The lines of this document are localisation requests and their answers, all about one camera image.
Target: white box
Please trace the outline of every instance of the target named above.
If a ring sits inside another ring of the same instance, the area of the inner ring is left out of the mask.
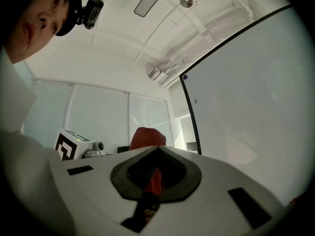
[[[54,148],[58,151],[63,161],[73,160],[82,158],[87,149],[93,148],[93,142],[73,131],[60,129]]]

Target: white roller blind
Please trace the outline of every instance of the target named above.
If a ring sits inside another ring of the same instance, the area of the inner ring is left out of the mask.
[[[116,153],[118,147],[128,146],[128,93],[77,86],[67,129],[102,141],[107,153]]]
[[[167,104],[165,101],[130,94],[130,140],[138,127],[155,128],[166,137],[166,145],[174,146]]]
[[[57,133],[64,125],[73,84],[37,81],[32,89],[37,100],[24,122],[24,134],[46,148],[53,148]]]

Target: black cap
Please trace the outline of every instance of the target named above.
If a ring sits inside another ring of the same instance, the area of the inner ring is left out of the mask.
[[[65,23],[56,36],[64,36],[70,32],[78,22],[82,9],[82,0],[69,0],[69,12]]]

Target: whiteboard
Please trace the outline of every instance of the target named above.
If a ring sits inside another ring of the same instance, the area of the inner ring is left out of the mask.
[[[32,87],[37,99],[24,122],[24,134],[53,148],[59,129],[63,128],[73,84],[36,81]]]
[[[315,49],[293,8],[212,50],[181,76],[202,155],[234,165],[286,205],[313,173]]]
[[[77,85],[66,129],[103,142],[109,154],[129,146],[128,93]]]
[[[165,101],[130,94],[130,141],[138,127],[155,128],[166,137],[167,146],[174,146],[168,108]]]

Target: white ceiling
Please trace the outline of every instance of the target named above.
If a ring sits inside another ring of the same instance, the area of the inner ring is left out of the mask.
[[[141,0],[103,1],[93,29],[76,26],[65,37],[54,37],[27,60],[36,76],[45,77],[42,66],[47,62],[52,66],[61,51],[64,55],[65,45],[69,49],[81,45],[86,53],[95,48],[115,53],[128,59],[124,67],[127,73],[135,69],[147,73],[153,66],[166,69],[178,56],[186,56],[180,62],[185,65],[256,19],[248,0],[193,0],[191,8],[180,6],[180,0],[158,0],[144,18],[133,12]],[[72,61],[76,59],[69,56],[64,69],[73,69]]]

